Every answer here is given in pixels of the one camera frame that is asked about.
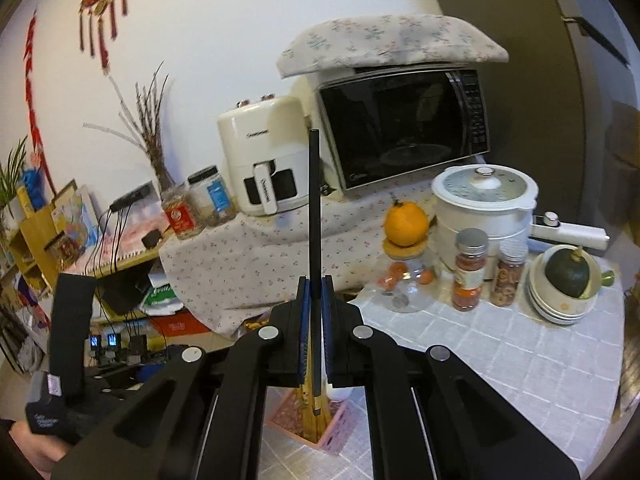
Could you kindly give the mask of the person's left hand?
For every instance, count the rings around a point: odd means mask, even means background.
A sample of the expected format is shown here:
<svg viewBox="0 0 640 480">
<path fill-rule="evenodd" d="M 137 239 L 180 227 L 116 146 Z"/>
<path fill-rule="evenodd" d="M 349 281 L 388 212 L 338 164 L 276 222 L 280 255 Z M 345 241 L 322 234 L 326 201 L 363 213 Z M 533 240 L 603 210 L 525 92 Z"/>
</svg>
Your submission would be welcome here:
<svg viewBox="0 0 640 480">
<path fill-rule="evenodd" d="M 24 420 L 14 422 L 9 435 L 43 479 L 51 478 L 53 467 L 72 448 L 58 437 L 33 434 Z"/>
</svg>

